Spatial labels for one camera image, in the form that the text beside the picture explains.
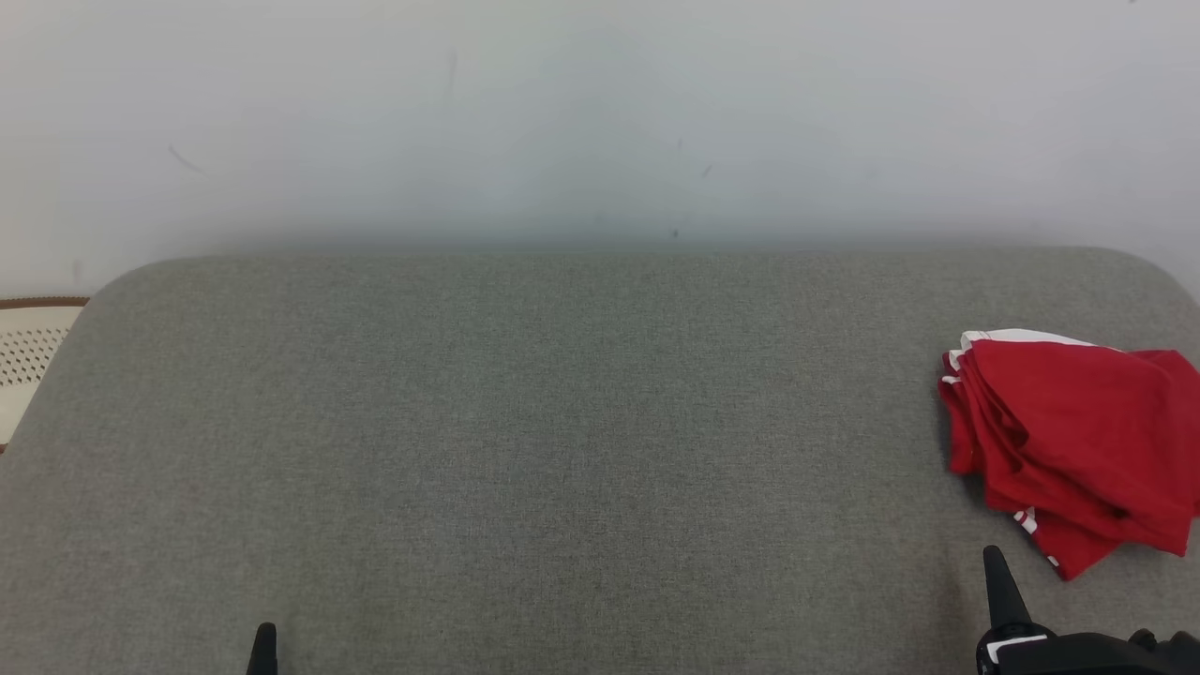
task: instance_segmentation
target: gray sofa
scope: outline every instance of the gray sofa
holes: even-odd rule
[[[1103,250],[214,258],[84,310],[0,456],[0,671],[973,671],[1033,617],[1200,628],[1200,557],[1060,581],[946,468],[940,354],[1200,362]]]

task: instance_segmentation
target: white trim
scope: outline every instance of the white trim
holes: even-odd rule
[[[950,365],[950,370],[958,372],[962,369],[959,364],[959,359],[962,354],[971,351],[971,345],[973,342],[979,342],[983,340],[992,340],[996,342],[1056,342],[1058,345],[1078,345],[1080,347],[1094,347],[1096,345],[1091,342],[1084,342],[1082,340],[1075,340],[1074,338],[1067,338],[1064,335],[1056,335],[1054,333],[1043,333],[1040,330],[1028,330],[1026,328],[1001,328],[998,330],[965,330],[959,338],[958,350],[950,350],[946,352],[946,360]]]
[[[1009,640],[1001,640],[998,643],[988,643],[988,657],[996,665],[1000,665],[1000,647],[1007,647],[1008,645],[1016,645],[1020,643],[1036,643],[1038,640],[1046,639],[1045,635],[1030,635],[1028,638],[1012,638]]]
[[[1021,520],[1021,527],[1030,534],[1038,531],[1038,521],[1033,518],[1033,507],[1025,509],[1025,520]]]

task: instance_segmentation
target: red cloth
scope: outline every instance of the red cloth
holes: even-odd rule
[[[1200,374],[1172,351],[978,340],[940,393],[950,471],[983,473],[1063,579],[1122,542],[1183,555],[1200,515]]]

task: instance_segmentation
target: white wall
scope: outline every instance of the white wall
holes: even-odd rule
[[[1200,292],[1198,214],[1196,0],[0,0],[0,295],[318,241],[1094,244]]]

